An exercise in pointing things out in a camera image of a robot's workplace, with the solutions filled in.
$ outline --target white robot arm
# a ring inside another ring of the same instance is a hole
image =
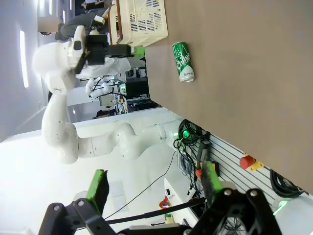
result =
[[[164,142],[167,135],[162,125],[148,127],[136,135],[130,124],[122,123],[107,134],[80,138],[75,126],[66,122],[66,94],[74,88],[75,68],[88,54],[85,40],[85,29],[79,26],[73,42],[43,45],[36,50],[33,58],[35,72],[54,94],[45,110],[42,135],[50,146],[57,149],[60,161],[72,164],[78,157],[109,154],[116,146],[120,147],[125,159],[134,159],[153,144]],[[177,130],[178,123],[169,126]]]

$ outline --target screw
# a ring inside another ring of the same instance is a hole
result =
[[[224,191],[224,194],[225,194],[226,196],[231,195],[231,190],[230,190],[230,189],[226,189],[226,190]]]
[[[190,232],[191,232],[191,229],[186,229],[186,230],[183,232],[183,235],[188,235],[188,234],[190,234]]]
[[[256,195],[258,195],[258,192],[255,191],[255,190],[253,190],[253,191],[251,191],[250,195],[251,195],[252,197],[255,197]]]

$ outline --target green soda can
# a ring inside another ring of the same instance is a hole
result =
[[[191,82],[195,79],[192,68],[189,48],[187,43],[178,42],[173,44],[173,52],[178,70],[179,80],[181,82]]]

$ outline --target fluorescent light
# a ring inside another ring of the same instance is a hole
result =
[[[25,53],[25,33],[20,31],[20,52],[21,52],[21,65],[24,87],[28,87],[27,66],[26,66],[26,53]]]
[[[52,0],[49,0],[49,13],[52,15]]]

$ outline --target plastic basket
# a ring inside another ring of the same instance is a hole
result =
[[[109,25],[112,45],[151,45],[168,35],[164,0],[113,0]]]

